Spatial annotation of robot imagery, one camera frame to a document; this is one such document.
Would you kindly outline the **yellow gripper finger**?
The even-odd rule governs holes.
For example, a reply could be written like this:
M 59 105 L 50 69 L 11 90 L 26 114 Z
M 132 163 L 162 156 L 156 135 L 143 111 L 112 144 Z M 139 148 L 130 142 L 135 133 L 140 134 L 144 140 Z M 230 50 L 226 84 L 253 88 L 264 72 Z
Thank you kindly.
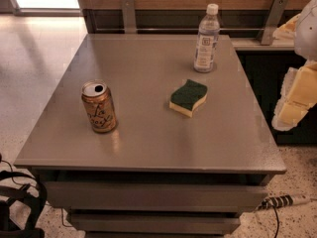
M 300 69 L 291 67 L 282 83 L 272 127 L 277 131 L 293 129 L 316 103 L 317 62 L 308 61 Z
M 282 39 L 293 40 L 295 37 L 296 24 L 299 18 L 300 18 L 300 14 L 293 16 L 285 24 L 281 25 L 273 32 L 273 37 L 277 40 L 282 40 Z

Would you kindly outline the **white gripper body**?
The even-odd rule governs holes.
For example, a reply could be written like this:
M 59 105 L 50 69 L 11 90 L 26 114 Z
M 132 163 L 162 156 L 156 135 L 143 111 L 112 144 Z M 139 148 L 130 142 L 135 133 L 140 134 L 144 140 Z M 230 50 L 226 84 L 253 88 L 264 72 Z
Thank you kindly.
M 317 60 L 317 0 L 311 0 L 300 13 L 295 26 L 294 50 L 307 60 Z

